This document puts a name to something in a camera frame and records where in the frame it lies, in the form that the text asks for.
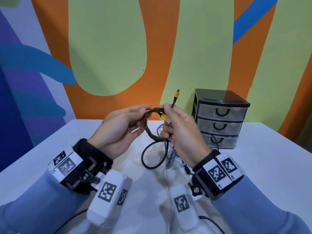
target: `sleeve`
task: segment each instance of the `sleeve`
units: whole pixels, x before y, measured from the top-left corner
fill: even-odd
[[[0,207],[0,233],[54,233],[89,195],[73,192],[46,171],[17,200]]]
[[[246,175],[211,202],[234,234],[311,234],[300,217],[275,206]]]

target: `wrist-mounted device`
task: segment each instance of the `wrist-mounted device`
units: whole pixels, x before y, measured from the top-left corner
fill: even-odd
[[[244,176],[228,153],[220,153],[216,149],[197,164],[193,172],[193,196],[201,194],[202,189],[212,200],[217,200]]]
[[[56,180],[70,190],[88,194],[92,184],[98,184],[99,172],[106,174],[113,161],[86,139],[79,140],[75,146],[68,147],[49,163],[48,169]]]

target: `tabletop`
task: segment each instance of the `tabletop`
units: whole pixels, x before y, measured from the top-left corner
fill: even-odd
[[[44,173],[56,154],[80,138],[89,138],[101,122],[72,120],[0,172],[0,205],[18,198]],[[148,122],[152,133],[156,133],[161,123]],[[144,132],[125,154],[114,161],[113,169],[126,173],[133,179],[133,185],[111,233],[166,233],[170,214],[166,185],[186,184],[190,180],[177,162],[168,170],[166,178],[164,164],[154,170],[144,168],[141,154],[151,142],[152,139]],[[312,186],[308,173],[312,164],[311,153],[261,123],[243,123],[236,148],[220,151],[229,153],[275,205],[300,216],[312,230]],[[163,155],[163,143],[157,143],[146,151],[145,163],[156,165]],[[82,209],[87,208],[91,200]],[[231,233],[208,198],[198,200],[196,209],[198,215],[212,218],[226,234]],[[211,224],[206,228],[211,233],[219,233]],[[171,233],[181,233],[175,219]]]

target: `black drawer handle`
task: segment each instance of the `black drawer handle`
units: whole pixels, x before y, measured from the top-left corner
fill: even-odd
[[[224,124],[224,126],[223,126],[222,128],[217,128],[217,127],[216,127],[216,123],[215,123],[215,122],[213,123],[213,128],[214,128],[215,130],[224,130],[224,129],[226,128],[226,126],[227,126],[227,124]]]
[[[214,142],[214,141],[213,141],[213,138],[210,137],[210,141],[211,141],[212,143],[215,143],[215,144],[220,144],[220,143],[223,141],[223,139],[224,139],[224,138],[221,138],[219,141]]]
[[[216,109],[216,114],[217,114],[219,117],[225,117],[226,115],[229,114],[230,110],[231,110],[231,109],[228,109],[227,112],[226,112],[225,114],[219,114],[219,113],[218,113],[218,109]]]

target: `drawer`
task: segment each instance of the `drawer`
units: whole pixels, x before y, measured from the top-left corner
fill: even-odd
[[[217,139],[217,141],[215,141],[211,135],[205,133],[202,133],[202,137],[204,138],[206,144],[215,148],[216,144],[218,144],[220,149],[234,149],[238,140],[238,136],[225,137],[214,134],[214,137]]]
[[[214,134],[238,135],[243,122],[228,122],[197,118],[197,126],[203,132]]]
[[[215,118],[225,121],[243,121],[246,115],[246,111],[247,108],[199,104],[197,115],[204,118]]]

